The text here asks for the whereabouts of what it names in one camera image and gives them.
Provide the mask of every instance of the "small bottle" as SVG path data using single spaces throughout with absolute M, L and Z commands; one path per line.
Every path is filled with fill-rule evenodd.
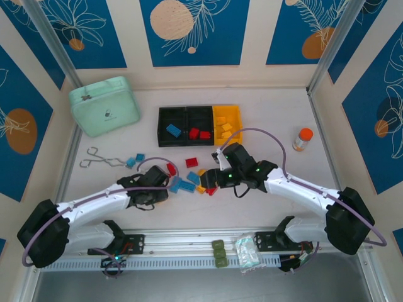
M 303 151 L 308 145 L 309 141 L 314 137 L 314 132 L 309 128 L 301 129 L 300 133 L 294 140 L 292 147 L 296 151 Z

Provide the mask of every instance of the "red block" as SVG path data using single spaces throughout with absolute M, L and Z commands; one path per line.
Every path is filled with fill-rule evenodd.
M 211 188 L 211 189 L 206 189 L 206 193 L 207 193 L 208 195 L 210 195 L 210 196 L 213 196 L 214 193 L 217 191 L 218 188 L 219 188 L 219 187 L 213 187 L 213 188 Z
M 189 139 L 190 140 L 197 140 L 198 136 L 199 136 L 199 132 L 200 130 L 197 128 L 192 128 L 189 132 Z
M 172 164 L 166 164 L 166 167 L 168 168 L 168 171 L 169 171 L 171 176 L 176 175 L 175 167 Z
M 201 131 L 200 132 L 200 139 L 201 140 L 209 140 L 209 139 L 211 139 L 211 137 L 212 137 L 212 134 L 210 132 L 208 132 L 208 131 Z
M 192 159 L 186 159 L 185 162 L 186 162 L 187 168 L 193 168 L 193 167 L 197 167 L 199 165 L 196 157 L 193 157 Z

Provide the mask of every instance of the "mint green lunch box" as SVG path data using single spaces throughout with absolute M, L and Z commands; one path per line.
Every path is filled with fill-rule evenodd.
M 89 137 L 97 137 L 140 119 L 139 106 L 125 77 L 77 88 L 69 93 L 69 99 L 71 114 Z

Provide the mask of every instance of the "plastic bag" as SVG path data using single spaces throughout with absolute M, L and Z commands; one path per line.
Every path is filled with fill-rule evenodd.
M 263 258 L 254 244 L 254 234 L 243 234 L 235 242 L 239 267 L 242 274 L 266 267 Z

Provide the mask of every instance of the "orange bottle cap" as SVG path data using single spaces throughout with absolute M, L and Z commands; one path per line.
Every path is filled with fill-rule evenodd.
M 304 128 L 300 131 L 300 138 L 302 140 L 311 140 L 314 137 L 314 132 L 309 128 Z

